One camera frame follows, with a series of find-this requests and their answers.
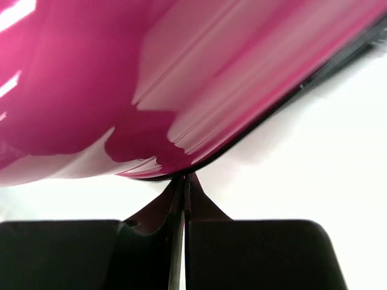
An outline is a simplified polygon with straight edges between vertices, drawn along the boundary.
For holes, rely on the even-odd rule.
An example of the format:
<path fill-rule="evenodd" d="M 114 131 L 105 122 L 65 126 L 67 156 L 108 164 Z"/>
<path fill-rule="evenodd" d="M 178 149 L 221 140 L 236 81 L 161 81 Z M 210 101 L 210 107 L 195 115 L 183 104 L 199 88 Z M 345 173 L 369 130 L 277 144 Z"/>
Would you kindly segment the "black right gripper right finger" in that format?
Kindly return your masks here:
<path fill-rule="evenodd" d="M 236 289 L 242 237 L 204 192 L 196 174 L 185 176 L 185 266 L 187 289 Z"/>

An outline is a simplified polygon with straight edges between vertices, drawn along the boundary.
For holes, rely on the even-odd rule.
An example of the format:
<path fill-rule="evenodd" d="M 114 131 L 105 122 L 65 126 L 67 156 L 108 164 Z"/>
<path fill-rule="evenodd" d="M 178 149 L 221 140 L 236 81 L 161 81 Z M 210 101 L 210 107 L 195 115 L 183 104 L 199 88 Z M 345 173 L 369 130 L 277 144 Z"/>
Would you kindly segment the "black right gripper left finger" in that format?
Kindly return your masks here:
<path fill-rule="evenodd" d="M 179 289 L 184 178 L 120 223 L 106 289 Z"/>

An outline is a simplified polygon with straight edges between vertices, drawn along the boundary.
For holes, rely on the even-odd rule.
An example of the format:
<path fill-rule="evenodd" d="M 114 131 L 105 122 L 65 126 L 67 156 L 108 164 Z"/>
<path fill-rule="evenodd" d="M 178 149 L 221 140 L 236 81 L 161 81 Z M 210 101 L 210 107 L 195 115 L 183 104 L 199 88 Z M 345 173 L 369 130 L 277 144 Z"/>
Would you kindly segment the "pink teal kids suitcase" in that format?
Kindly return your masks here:
<path fill-rule="evenodd" d="M 385 1 L 2 1 L 1 185 L 193 172 L 385 26 Z"/>

